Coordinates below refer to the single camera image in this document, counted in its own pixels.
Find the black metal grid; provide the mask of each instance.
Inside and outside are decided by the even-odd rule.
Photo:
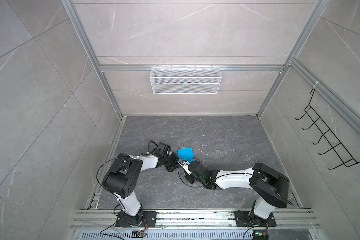
[[[357,160],[352,156],[352,154],[347,150],[347,148],[346,148],[346,147],[343,145],[343,143],[339,140],[339,138],[336,136],[336,134],[334,134],[334,132],[332,132],[332,130],[331,130],[331,129],[329,128],[329,126],[327,125],[327,123],[320,117],[320,115],[315,111],[315,109],[312,108],[312,106],[311,106],[311,101],[312,101],[313,94],[315,93],[315,89],[312,89],[311,92],[310,92],[310,94],[311,94],[311,93],[312,93],[311,99],[309,100],[308,105],[304,108],[304,112],[305,112],[305,113],[304,113],[300,118],[295,118],[295,119],[296,119],[296,120],[300,120],[302,117],[304,117],[304,115],[307,115],[307,116],[312,120],[313,123],[312,123],[308,128],[306,128],[306,129],[303,128],[303,130],[308,130],[310,127],[312,127],[313,125],[315,125],[315,126],[317,127],[317,129],[321,132],[321,137],[320,137],[320,139],[317,141],[317,143],[314,143],[314,142],[312,142],[312,143],[315,144],[315,145],[317,145],[317,144],[321,141],[321,139],[324,137],[324,138],[326,139],[326,141],[328,142],[328,144],[331,146],[331,148],[328,149],[326,152],[324,152],[324,153],[319,153],[319,152],[318,152],[318,154],[319,154],[319,155],[323,155],[323,154],[326,154],[327,152],[333,150],[333,151],[335,151],[336,155],[337,155],[337,156],[339,157],[339,159],[341,160],[342,164],[340,164],[340,165],[338,165],[338,166],[336,166],[336,167],[333,167],[333,168],[329,168],[329,167],[328,167],[328,169],[329,169],[329,170],[332,170],[332,169],[338,168],[338,167],[340,167],[340,166],[342,166],[342,165],[344,165],[344,166],[346,166],[346,167],[350,167],[350,166],[353,166],[353,165],[355,165],[355,164],[360,163],[360,161],[357,161]],[[318,118],[317,118],[316,120],[313,120],[312,116],[310,116],[309,113],[308,113],[308,111],[311,110],[311,109],[312,109],[312,110],[316,113],[316,115],[318,116]],[[323,132],[323,131],[320,129],[320,127],[317,125],[317,121],[319,121],[319,120],[321,120],[321,121],[325,124],[325,126],[328,128],[327,131]],[[327,133],[332,133],[332,135],[337,139],[337,141],[338,141],[339,143],[333,146],[333,145],[331,144],[331,142],[330,142],[330,141],[327,139],[327,137],[325,136],[325,134],[327,134]],[[350,156],[350,160],[344,161],[344,160],[340,157],[339,153],[338,153],[338,152],[336,151],[336,149],[335,149],[335,147],[337,147],[337,146],[341,146],[341,147],[343,147],[343,148],[347,151],[347,153],[348,153],[349,156]]]

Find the blue paper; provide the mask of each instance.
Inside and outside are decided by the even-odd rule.
[[[177,150],[177,154],[179,155],[179,160],[182,158],[188,161],[189,163],[193,162],[193,151],[191,147],[188,148],[179,148]]]

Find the dark gray floor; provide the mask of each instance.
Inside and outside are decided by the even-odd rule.
[[[115,155],[147,152],[149,140],[168,143],[175,152],[192,147],[194,156],[209,170],[241,170],[262,162],[282,172],[255,116],[129,116]],[[141,172],[137,184],[135,192],[145,209],[250,209],[259,197],[252,189],[187,187],[177,171],[167,172],[163,166]],[[289,200],[294,206],[288,208],[298,207],[291,191]],[[98,208],[115,205],[116,198],[102,191]]]

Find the tiled wall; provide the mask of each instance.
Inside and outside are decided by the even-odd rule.
[[[284,64],[315,2],[74,0],[100,64],[118,65]],[[218,94],[154,95],[148,73],[107,77],[124,114],[254,115],[277,75],[263,74],[224,73]]]
[[[0,239],[65,237],[117,121],[61,2],[0,0]]]
[[[321,81],[360,115],[360,0],[332,0],[298,55]],[[312,87],[291,70],[261,120],[305,207],[314,210],[328,239],[360,239],[360,164],[341,163],[304,113]],[[312,104],[350,153],[360,161],[360,136],[315,93]],[[332,145],[337,142],[326,135]],[[342,147],[339,155],[350,157]]]
[[[126,115],[255,115],[277,74],[277,71],[222,71],[217,94],[153,94],[149,71],[106,72],[106,77]]]

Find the mesh basket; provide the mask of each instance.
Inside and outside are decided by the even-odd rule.
[[[218,67],[154,67],[149,79],[154,94],[217,93]]]

